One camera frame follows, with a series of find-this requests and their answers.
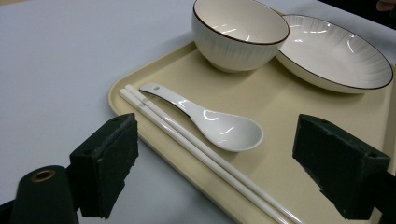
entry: ribbed texture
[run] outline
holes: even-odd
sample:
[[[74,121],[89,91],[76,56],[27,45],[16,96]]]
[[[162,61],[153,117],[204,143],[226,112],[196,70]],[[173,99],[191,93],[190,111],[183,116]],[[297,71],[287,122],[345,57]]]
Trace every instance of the ribbed texture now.
[[[290,36],[281,52],[315,76],[344,86],[376,89],[392,80],[385,57],[339,26],[305,16],[285,16]]]
[[[210,62],[235,71],[259,68],[271,60],[284,43],[256,45],[236,41],[209,30],[194,14],[192,32],[198,50]]]

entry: bowl rim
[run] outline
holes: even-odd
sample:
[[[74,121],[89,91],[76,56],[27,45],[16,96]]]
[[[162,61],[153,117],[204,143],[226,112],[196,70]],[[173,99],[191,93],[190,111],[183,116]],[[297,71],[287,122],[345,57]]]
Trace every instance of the bowl rim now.
[[[262,43],[262,42],[246,41],[246,40],[238,39],[238,38],[235,38],[235,37],[232,37],[232,36],[229,36],[229,35],[225,35],[225,34],[219,32],[219,31],[213,29],[212,27],[210,27],[208,24],[206,24],[206,22],[204,22],[204,21],[199,17],[198,13],[197,13],[196,10],[195,10],[195,4],[196,4],[198,1],[202,1],[202,0],[195,0],[194,5],[193,5],[193,7],[192,7],[193,15],[195,16],[195,18],[196,18],[201,24],[203,24],[203,25],[204,25],[205,27],[207,27],[209,30],[215,32],[215,33],[218,34],[218,35],[222,35],[222,36],[224,36],[224,37],[226,37],[226,38],[229,38],[229,39],[231,39],[231,40],[238,41],[238,42],[242,42],[242,43],[246,43],[246,44],[249,44],[249,45],[276,45],[276,44],[282,43],[283,41],[285,41],[285,40],[289,37],[290,28],[289,28],[289,25],[288,25],[288,23],[286,22],[286,20],[283,18],[283,16],[282,16],[280,13],[278,13],[277,11],[273,10],[272,8],[268,7],[267,5],[265,5],[265,4],[261,3],[261,2],[258,2],[258,1],[255,1],[255,0],[249,0],[249,1],[251,1],[251,2],[261,4],[261,5],[263,5],[264,7],[267,7],[267,8],[270,9],[271,11],[275,12],[275,14],[278,15],[278,16],[283,20],[283,22],[285,22],[285,24],[287,25],[287,27],[288,27],[288,33],[286,34],[285,37],[281,38],[280,40],[277,40],[277,41],[274,41],[274,42]]]
[[[319,18],[315,18],[315,17],[311,17],[311,16],[300,15],[300,14],[287,14],[287,15],[282,15],[282,17],[283,17],[283,18],[285,18],[285,17],[305,17],[305,18],[310,18],[310,19],[314,19],[314,20],[318,20],[318,21],[325,21],[325,20],[323,20],[323,19],[319,19]],[[303,67],[302,65],[296,63],[294,60],[292,60],[290,57],[288,57],[285,53],[283,53],[282,48],[279,50],[279,53],[281,53],[281,54],[282,54],[285,58],[287,58],[290,62],[294,63],[295,65],[297,65],[297,66],[299,66],[300,68],[302,68],[303,70],[305,70],[305,72],[309,73],[310,75],[313,75],[313,76],[315,76],[315,77],[324,79],[324,80],[326,80],[326,81],[329,81],[329,82],[331,82],[331,83],[333,83],[333,84],[336,84],[336,85],[339,85],[339,86],[343,86],[343,87],[347,87],[347,88],[351,88],[351,89],[355,89],[355,90],[378,90],[378,89],[381,89],[381,88],[384,88],[384,87],[388,86],[388,84],[392,82],[392,80],[393,80],[393,69],[392,69],[392,66],[390,65],[389,60],[387,60],[387,58],[384,56],[384,54],[383,54],[381,51],[379,51],[379,50],[378,50],[375,46],[373,46],[370,42],[366,41],[364,38],[360,37],[359,35],[356,35],[355,33],[351,32],[350,30],[348,30],[348,29],[346,29],[346,28],[344,28],[344,27],[342,27],[342,26],[340,26],[340,25],[334,24],[333,22],[329,22],[329,21],[325,21],[325,22],[327,22],[327,23],[329,23],[329,24],[331,24],[331,25],[333,25],[333,26],[335,26],[335,27],[338,27],[338,28],[340,28],[340,29],[343,29],[343,30],[345,30],[345,31],[350,32],[350,33],[353,34],[354,36],[360,38],[360,39],[361,39],[362,41],[364,41],[366,44],[368,44],[368,45],[370,45],[371,47],[373,47],[373,49],[375,49],[376,52],[377,52],[379,55],[382,56],[382,58],[385,60],[385,62],[387,62],[387,65],[388,65],[389,71],[390,71],[390,79],[389,79],[389,81],[388,81],[387,83],[383,84],[383,85],[380,85],[380,86],[378,86],[378,87],[372,87],[372,88],[369,88],[369,87],[350,86],[350,85],[347,85],[347,84],[343,84],[343,83],[341,83],[341,82],[337,82],[337,81],[330,80],[330,79],[328,79],[328,78],[326,78],[326,77],[320,76],[320,75],[318,75],[318,74],[316,74],[316,73],[314,73],[314,72],[308,70],[308,68],[305,68],[305,67]]]

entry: white ceramic spoon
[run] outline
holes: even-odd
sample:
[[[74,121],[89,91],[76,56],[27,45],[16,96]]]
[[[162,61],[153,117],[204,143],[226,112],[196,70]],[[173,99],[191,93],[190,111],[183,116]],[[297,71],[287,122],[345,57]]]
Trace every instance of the white ceramic spoon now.
[[[217,147],[238,152],[253,149],[263,139],[262,127],[251,119],[208,110],[157,83],[140,88],[172,103],[186,113],[204,136]]]

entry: chopsticks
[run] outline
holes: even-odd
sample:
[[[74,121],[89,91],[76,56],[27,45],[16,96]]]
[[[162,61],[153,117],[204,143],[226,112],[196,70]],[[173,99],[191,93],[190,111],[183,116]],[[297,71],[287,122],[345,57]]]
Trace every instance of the chopsticks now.
[[[132,85],[126,85],[125,89],[121,89],[120,96],[186,148],[194,157],[204,163],[227,183],[247,197],[251,202],[255,203],[273,220],[278,223],[289,223],[274,209],[276,208],[280,213],[294,223],[303,223],[282,204],[259,188],[245,175],[240,173],[210,147],[205,145],[201,140],[170,118]]]

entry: spoon handle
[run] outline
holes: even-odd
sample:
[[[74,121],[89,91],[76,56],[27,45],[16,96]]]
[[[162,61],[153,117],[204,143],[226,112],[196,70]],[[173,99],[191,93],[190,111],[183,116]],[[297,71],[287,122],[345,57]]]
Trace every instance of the spoon handle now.
[[[189,117],[191,117],[193,113],[200,113],[203,110],[201,106],[191,102],[190,100],[158,83],[148,82],[140,87],[139,90],[163,98],[165,101],[170,102],[172,105],[186,113]]]

